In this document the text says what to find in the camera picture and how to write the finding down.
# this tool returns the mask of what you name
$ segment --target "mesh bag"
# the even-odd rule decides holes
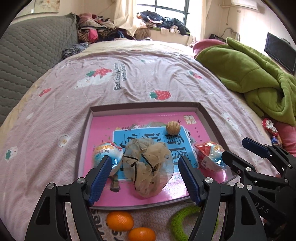
[[[151,138],[131,140],[123,155],[123,171],[145,198],[159,194],[174,173],[173,157],[166,144]]]

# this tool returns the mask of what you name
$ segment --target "bed cover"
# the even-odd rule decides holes
[[[125,69],[126,80],[116,80],[117,68]],[[83,83],[90,73],[99,78],[86,86]],[[276,174],[266,159],[241,145],[244,137],[271,144],[261,119],[242,96],[228,91],[209,70],[194,60],[191,48],[156,41],[92,44],[37,80],[0,128],[0,217],[17,241],[24,240],[45,186],[49,182],[69,184],[76,178],[75,156],[89,107],[159,101],[149,96],[154,90],[169,91],[171,97],[165,101],[200,102],[232,152],[249,161],[258,172]],[[59,138],[64,134],[70,139],[61,147]],[[12,151],[10,155],[7,155],[8,149]],[[134,227],[152,228],[159,241],[173,240],[169,230],[170,218],[188,205],[193,204],[179,202],[131,211]],[[70,205],[66,210],[72,240],[79,240]],[[219,240],[224,211],[225,203],[221,203],[219,227],[213,240]],[[126,232],[112,232],[106,226],[107,213],[92,211],[103,239],[127,240]],[[195,221],[196,216],[184,221],[185,233],[190,234]]]

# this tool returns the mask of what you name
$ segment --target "television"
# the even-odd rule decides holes
[[[264,51],[291,74],[295,74],[296,50],[287,40],[267,33]]]

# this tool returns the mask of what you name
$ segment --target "candy wrapper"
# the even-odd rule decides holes
[[[123,150],[114,142],[105,142],[94,149],[94,167],[97,167],[102,158],[108,155],[112,159],[112,170],[110,176],[113,176],[120,168],[123,157]]]
[[[209,141],[203,144],[194,144],[194,147],[201,168],[216,173],[227,167],[222,161],[224,149],[219,144]]]
[[[269,134],[272,135],[271,143],[274,145],[279,145],[281,147],[283,145],[283,142],[277,129],[274,127],[272,120],[265,118],[262,121],[262,126]]]

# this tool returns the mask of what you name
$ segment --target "green fleece blanket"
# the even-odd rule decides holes
[[[227,45],[204,49],[196,57],[226,88],[243,93],[247,104],[263,117],[296,125],[296,80],[269,57],[227,38]]]

